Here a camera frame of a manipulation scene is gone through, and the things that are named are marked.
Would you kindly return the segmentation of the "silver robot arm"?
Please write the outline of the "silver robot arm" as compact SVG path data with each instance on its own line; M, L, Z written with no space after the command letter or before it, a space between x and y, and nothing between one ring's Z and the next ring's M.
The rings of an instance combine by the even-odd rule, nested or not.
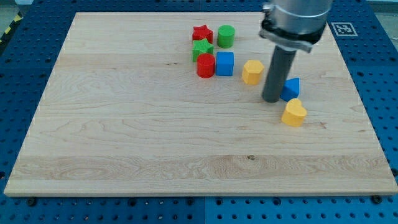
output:
M323 34L332 0L268 0L259 36L287 51L311 52Z

